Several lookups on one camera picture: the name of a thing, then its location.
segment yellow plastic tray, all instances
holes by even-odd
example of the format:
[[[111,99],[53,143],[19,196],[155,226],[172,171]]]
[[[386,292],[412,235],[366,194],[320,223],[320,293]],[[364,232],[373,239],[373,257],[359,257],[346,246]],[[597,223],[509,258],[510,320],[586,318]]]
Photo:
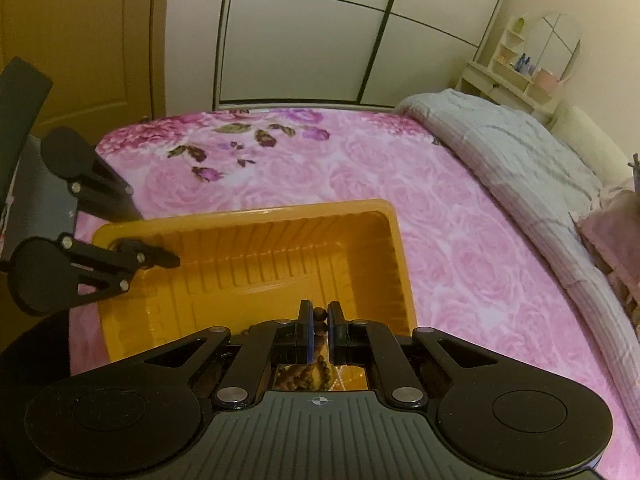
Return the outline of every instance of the yellow plastic tray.
[[[398,220],[385,200],[211,213],[107,224],[94,244],[138,238],[180,256],[177,269],[139,271],[98,304],[111,361],[213,325],[239,333],[296,318],[300,300],[340,301],[346,319],[396,334],[416,326]]]

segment wooden door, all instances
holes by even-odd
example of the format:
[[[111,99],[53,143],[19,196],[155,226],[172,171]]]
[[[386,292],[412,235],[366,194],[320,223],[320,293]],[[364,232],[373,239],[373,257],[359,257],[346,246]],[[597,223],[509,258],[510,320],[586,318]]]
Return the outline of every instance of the wooden door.
[[[0,0],[0,62],[53,80],[33,133],[70,126],[96,143],[151,117],[152,0]]]

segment bedsheet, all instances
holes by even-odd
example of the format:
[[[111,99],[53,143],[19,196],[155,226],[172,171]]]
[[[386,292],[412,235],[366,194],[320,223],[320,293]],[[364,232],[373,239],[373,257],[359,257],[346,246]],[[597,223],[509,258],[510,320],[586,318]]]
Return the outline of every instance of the bedsheet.
[[[614,417],[598,466],[640,478],[640,447],[590,331],[538,252],[469,170],[401,116],[324,109],[193,114],[136,124],[97,151],[145,218],[385,198],[396,208],[420,325],[561,374]],[[103,222],[81,216],[90,240]],[[107,362],[95,305],[70,316],[72,372]]]

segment door frame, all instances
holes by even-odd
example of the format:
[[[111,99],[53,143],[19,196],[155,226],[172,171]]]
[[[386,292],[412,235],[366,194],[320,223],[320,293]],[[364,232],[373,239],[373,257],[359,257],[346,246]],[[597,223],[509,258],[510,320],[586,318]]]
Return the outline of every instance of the door frame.
[[[164,94],[164,29],[167,0],[151,0],[149,21],[149,81],[151,115],[153,119],[166,116]]]

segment beige wall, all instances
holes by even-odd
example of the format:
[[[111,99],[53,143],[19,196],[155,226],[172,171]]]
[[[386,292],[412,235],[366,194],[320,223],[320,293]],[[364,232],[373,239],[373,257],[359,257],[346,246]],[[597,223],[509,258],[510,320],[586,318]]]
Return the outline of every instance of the beige wall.
[[[164,84],[168,116],[211,110],[222,0],[167,0]]]
[[[622,148],[640,152],[640,0],[504,0],[481,61],[487,62],[510,15],[557,10],[584,29],[567,99]]]

